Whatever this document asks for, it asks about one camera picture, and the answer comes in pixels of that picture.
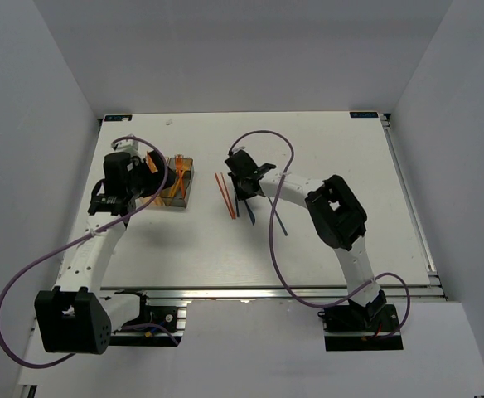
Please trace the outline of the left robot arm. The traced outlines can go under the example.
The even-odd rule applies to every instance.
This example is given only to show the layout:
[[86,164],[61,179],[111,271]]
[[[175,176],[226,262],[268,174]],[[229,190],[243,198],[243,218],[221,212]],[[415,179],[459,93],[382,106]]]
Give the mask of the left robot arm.
[[85,240],[54,286],[40,291],[35,310],[43,347],[51,353],[102,354],[113,332],[128,324],[142,331],[152,310],[139,294],[102,296],[101,285],[114,249],[128,229],[139,198],[152,197],[175,181],[167,160],[145,158],[131,148],[105,156],[104,177],[91,192]]

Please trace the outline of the red-orange knife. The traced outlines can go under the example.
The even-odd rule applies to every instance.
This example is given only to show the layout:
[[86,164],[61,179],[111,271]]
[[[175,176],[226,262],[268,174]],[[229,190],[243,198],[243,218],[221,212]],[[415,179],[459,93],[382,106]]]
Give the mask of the red-orange knife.
[[146,159],[146,163],[148,165],[150,172],[156,173],[157,172],[157,166],[156,166],[155,162],[153,161],[153,159],[151,157],[151,153],[147,153],[145,159]]

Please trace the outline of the blue plastic knife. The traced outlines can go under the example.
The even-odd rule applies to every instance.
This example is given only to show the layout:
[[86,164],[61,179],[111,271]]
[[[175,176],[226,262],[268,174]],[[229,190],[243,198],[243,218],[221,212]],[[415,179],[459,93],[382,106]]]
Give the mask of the blue plastic knife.
[[248,213],[248,216],[249,216],[250,222],[251,222],[252,226],[254,226],[254,225],[255,225],[255,223],[256,223],[256,218],[255,218],[255,215],[254,215],[254,213],[253,213],[252,209],[250,208],[249,203],[247,202],[247,200],[243,200],[243,202],[244,202],[244,205],[245,205],[246,211],[247,211],[247,213]]

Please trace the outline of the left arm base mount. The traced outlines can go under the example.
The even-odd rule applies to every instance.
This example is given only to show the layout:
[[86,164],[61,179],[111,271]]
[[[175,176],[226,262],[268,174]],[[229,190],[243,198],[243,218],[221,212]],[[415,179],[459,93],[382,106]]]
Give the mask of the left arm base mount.
[[176,347],[181,342],[182,308],[130,290],[102,293],[99,300],[111,322],[110,346]]

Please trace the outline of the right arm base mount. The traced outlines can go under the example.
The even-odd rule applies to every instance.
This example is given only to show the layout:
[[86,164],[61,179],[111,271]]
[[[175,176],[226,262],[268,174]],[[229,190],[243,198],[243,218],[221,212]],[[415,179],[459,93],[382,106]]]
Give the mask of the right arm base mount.
[[327,352],[402,351],[396,307],[386,304],[370,323],[356,317],[348,305],[320,310]]

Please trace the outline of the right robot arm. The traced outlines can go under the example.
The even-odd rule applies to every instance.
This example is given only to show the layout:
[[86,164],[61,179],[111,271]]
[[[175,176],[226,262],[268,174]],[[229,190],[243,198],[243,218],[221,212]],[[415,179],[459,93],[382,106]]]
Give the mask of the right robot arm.
[[386,298],[366,251],[367,214],[345,180],[338,175],[318,180],[275,172],[273,164],[259,166],[243,149],[230,152],[225,163],[238,199],[268,197],[307,210],[317,236],[338,258],[352,323],[363,331],[378,324]]

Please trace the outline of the orange fork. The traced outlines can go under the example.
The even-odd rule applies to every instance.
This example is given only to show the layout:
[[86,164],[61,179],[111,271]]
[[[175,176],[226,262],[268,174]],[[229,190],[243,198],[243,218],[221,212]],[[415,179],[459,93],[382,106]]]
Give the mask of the orange fork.
[[176,178],[174,184],[171,187],[171,191],[168,194],[168,197],[171,198],[171,199],[173,199],[176,196],[177,192],[179,192],[179,191],[180,190],[179,190],[178,174],[177,174],[177,178]]

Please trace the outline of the red-orange fork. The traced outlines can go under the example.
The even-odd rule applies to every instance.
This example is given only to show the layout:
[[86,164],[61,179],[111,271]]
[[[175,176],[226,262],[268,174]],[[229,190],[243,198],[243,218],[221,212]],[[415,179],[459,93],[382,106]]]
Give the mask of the red-orange fork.
[[185,172],[185,161],[184,157],[181,154],[176,155],[175,158],[175,166],[177,169],[177,174],[178,174],[178,184],[179,184],[179,190],[181,193],[181,197],[185,197],[185,187],[184,187],[184,182],[183,182],[183,176]]

